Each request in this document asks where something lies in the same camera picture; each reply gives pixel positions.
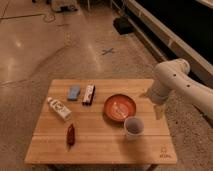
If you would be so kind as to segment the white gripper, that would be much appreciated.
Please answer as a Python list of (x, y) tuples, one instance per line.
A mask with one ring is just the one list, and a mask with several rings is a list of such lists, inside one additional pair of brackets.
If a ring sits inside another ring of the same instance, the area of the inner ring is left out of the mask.
[(164, 116), (164, 106), (161, 105), (166, 101), (166, 91), (161, 88), (149, 88), (147, 92), (139, 95), (140, 98), (149, 98), (155, 106), (156, 119), (160, 120)]

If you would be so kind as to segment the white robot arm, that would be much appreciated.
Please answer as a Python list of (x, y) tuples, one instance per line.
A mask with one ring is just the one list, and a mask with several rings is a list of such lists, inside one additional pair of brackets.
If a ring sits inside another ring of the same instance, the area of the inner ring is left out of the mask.
[(213, 89), (190, 78), (189, 72), (190, 64), (183, 58), (158, 63), (153, 83), (140, 96), (162, 105), (175, 90), (213, 120)]

